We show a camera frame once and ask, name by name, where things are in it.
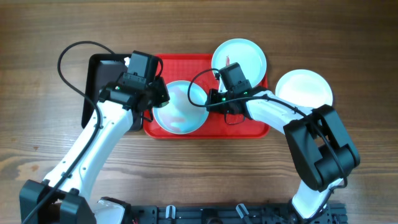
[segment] plate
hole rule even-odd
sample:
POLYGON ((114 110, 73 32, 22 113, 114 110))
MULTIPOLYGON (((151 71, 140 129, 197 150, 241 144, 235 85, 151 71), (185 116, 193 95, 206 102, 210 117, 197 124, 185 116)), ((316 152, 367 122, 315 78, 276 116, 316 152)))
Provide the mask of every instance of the plate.
MULTIPOLYGON (((261 48, 250 40, 231 39, 222 43, 213 54, 211 67, 221 69, 235 62, 239 63, 252 87, 257 86, 266 74, 266 56, 261 48)), ((226 91, 221 80, 218 91, 226 91)))
MULTIPOLYGON (((174 81, 167 84, 170 101, 162 108, 154 108, 154 118, 164 130, 173 134, 188 134, 196 131, 205 123, 209 112, 206 108, 193 106, 188 101, 188 81, 174 81)), ((204 105, 207 100, 206 92, 197 84, 192 84, 191 100, 204 105)))
POLYGON ((286 73, 276 85, 275 95, 300 106, 332 105, 333 94, 324 78, 306 69, 286 73))

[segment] wooden table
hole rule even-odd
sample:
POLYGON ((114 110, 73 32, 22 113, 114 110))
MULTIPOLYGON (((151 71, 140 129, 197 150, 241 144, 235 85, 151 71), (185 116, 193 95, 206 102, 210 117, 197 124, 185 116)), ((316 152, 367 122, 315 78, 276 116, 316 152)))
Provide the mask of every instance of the wooden table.
MULTIPOLYGON (((41 180, 81 133, 83 98, 56 69, 67 45, 94 40, 123 53, 212 53, 237 37, 265 51, 271 90, 297 68, 325 77, 361 155, 348 188, 331 199, 347 204, 350 223, 398 221, 397 1, 1 2, 0 223, 20 221, 22 185, 41 180)), ((71 50, 66 78, 84 90, 88 58, 101 52, 71 50)), ((141 131, 120 140, 90 202, 287 202, 299 182, 285 137, 274 130, 235 141, 158 141, 141 131)))

